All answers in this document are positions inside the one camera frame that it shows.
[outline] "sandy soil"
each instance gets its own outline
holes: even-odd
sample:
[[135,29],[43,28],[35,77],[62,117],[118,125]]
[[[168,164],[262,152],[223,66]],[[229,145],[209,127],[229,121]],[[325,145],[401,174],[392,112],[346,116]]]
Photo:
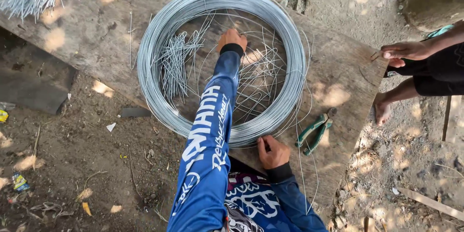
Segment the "sandy soil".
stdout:
[[[374,47],[423,38],[398,14],[396,0],[278,1],[288,1],[289,7]],[[389,90],[402,80],[386,79],[380,90]],[[25,222],[26,231],[37,232],[165,231],[166,223],[155,210],[166,218],[169,215],[184,138],[154,117],[117,117],[123,107],[133,104],[87,75],[76,77],[71,94],[61,115],[17,107],[9,111],[7,123],[0,124],[0,177],[5,179],[0,180],[0,187],[14,171],[20,171],[31,185],[28,193],[19,196],[11,186],[0,190],[0,229],[5,226],[15,231]],[[316,208],[331,231],[362,231],[366,216],[373,217],[381,230],[386,224],[389,232],[447,232],[463,225],[392,192],[392,187],[403,187],[432,199],[438,194],[444,204],[463,210],[464,195],[459,192],[464,179],[457,172],[464,169],[462,160],[457,160],[464,156],[462,135],[456,144],[441,142],[445,103],[445,98],[396,103],[391,120],[382,128],[375,126],[371,113],[333,206]],[[105,126],[113,122],[116,126],[109,132]],[[37,168],[33,170],[31,155],[39,123]],[[148,162],[144,152],[150,149],[154,158]],[[98,171],[107,173],[96,174],[86,184]],[[83,201],[89,203],[92,217],[76,202],[84,186],[91,193]],[[60,207],[57,212],[26,211],[8,199],[28,208],[44,202]],[[54,218],[61,208],[73,215]]]

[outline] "shirt sleeve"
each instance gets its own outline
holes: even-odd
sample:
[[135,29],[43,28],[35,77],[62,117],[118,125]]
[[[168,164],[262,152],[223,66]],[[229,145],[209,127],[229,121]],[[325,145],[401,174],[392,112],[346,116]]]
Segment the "shirt sleeve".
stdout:
[[240,56],[221,52],[210,82],[200,98],[182,153],[177,193],[167,231],[221,229],[230,161],[229,137],[238,86]]
[[304,232],[327,232],[322,219],[300,192],[289,163],[266,172],[283,212],[293,224]]

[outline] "bare foot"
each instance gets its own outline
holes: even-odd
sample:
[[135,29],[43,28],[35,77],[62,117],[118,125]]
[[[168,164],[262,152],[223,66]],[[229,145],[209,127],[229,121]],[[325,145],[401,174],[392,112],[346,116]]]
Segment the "bare foot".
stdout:
[[390,104],[382,102],[384,98],[385,94],[378,93],[374,99],[375,119],[377,120],[377,126],[384,125],[392,114]]

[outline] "green pliers handle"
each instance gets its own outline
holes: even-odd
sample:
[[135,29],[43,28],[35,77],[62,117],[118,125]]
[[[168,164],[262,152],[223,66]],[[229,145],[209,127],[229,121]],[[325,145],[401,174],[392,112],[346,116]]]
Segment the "green pliers handle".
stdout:
[[304,140],[308,135],[313,132],[315,129],[317,129],[319,126],[321,126],[324,122],[327,122],[328,120],[328,115],[326,113],[321,114],[319,117],[317,117],[317,120],[311,124],[310,126],[306,127],[301,134],[298,136],[297,142],[295,142],[295,146],[301,147],[303,145]]
[[314,141],[314,143],[309,144],[308,147],[306,149],[304,149],[303,153],[306,156],[308,156],[311,152],[313,152],[317,148],[317,146],[319,145],[319,143],[322,140],[322,136],[324,136],[325,130],[330,128],[332,126],[332,123],[333,123],[333,120],[328,119],[327,122],[325,122],[324,125],[322,125],[321,131],[319,131],[319,133],[317,134],[317,137],[316,137],[316,140]]

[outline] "person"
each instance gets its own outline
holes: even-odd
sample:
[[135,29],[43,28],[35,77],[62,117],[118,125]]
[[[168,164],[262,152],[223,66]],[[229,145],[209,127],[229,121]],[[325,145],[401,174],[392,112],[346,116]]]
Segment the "person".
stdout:
[[167,231],[325,232],[292,174],[290,149],[272,136],[257,140],[266,178],[230,171],[232,109],[246,46],[235,29],[218,42],[219,58],[182,153]]
[[413,76],[374,99],[377,125],[391,115],[390,104],[420,96],[464,95],[464,22],[421,42],[384,45],[387,74]]

